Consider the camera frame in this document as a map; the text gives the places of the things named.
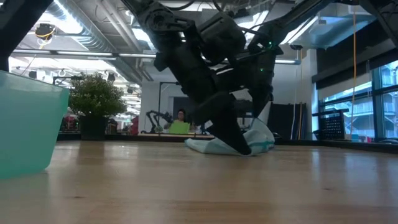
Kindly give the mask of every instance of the plastic container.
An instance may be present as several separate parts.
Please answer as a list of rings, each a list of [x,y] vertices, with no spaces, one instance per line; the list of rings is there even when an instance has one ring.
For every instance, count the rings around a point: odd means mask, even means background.
[[[0,71],[0,179],[50,164],[68,96],[65,88]]]

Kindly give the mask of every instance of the woman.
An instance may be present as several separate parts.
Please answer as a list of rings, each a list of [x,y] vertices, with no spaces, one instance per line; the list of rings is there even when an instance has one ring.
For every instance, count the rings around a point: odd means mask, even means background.
[[[192,128],[194,128],[194,126],[190,126],[187,123],[186,112],[184,109],[179,109],[177,119],[174,120],[173,123],[167,123],[164,126],[164,129],[170,129],[170,134],[188,134],[189,130],[191,130]]]

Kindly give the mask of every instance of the white cloth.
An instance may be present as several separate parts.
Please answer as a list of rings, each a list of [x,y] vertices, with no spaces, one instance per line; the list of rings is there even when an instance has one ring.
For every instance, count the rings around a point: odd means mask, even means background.
[[[253,119],[250,130],[244,133],[243,136],[251,148],[251,154],[248,156],[255,156],[267,152],[274,147],[274,135],[268,129],[267,125],[258,118]],[[238,151],[218,138],[211,141],[187,139],[185,140],[185,144],[189,148],[205,154],[242,156]]]

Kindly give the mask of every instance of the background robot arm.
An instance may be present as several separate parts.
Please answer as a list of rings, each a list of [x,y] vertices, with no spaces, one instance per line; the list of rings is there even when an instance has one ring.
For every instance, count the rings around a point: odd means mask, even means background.
[[[194,21],[174,15],[172,10],[176,8],[168,8],[157,1],[122,2],[159,51],[155,67],[159,71],[168,67],[182,91],[196,103],[197,108],[191,114],[195,124],[211,121],[207,129],[211,134],[246,155],[251,150],[237,123],[235,98],[230,93],[247,88],[252,96],[253,116],[257,118],[272,100],[275,59],[283,54],[278,45],[290,31],[335,1],[304,0],[286,15],[260,24],[257,32],[239,27],[221,11],[196,27]],[[255,34],[247,49],[244,49],[243,31]],[[186,42],[182,41],[181,32]],[[224,68],[210,68],[225,59],[229,64]]]

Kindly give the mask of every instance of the potted plant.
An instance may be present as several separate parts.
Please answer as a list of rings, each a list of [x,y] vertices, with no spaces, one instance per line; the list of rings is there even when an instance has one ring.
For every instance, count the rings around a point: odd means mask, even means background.
[[[79,115],[82,140],[104,140],[108,118],[126,111],[123,91],[102,74],[71,79],[69,107]]]

